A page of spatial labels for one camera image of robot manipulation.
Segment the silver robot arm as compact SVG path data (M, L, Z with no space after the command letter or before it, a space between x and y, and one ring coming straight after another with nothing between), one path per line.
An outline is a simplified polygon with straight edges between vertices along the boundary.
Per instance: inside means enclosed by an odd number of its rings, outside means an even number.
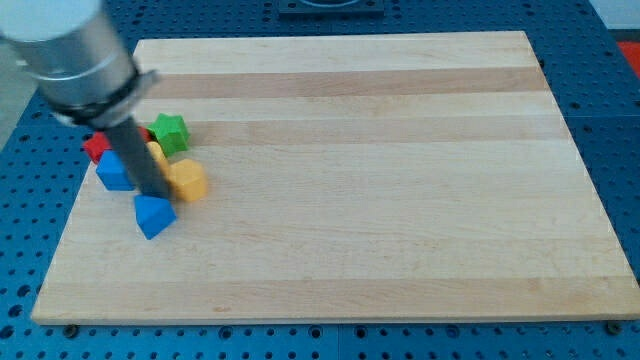
M140 71L102 0L2 0L1 35L64 124L115 127L158 81Z

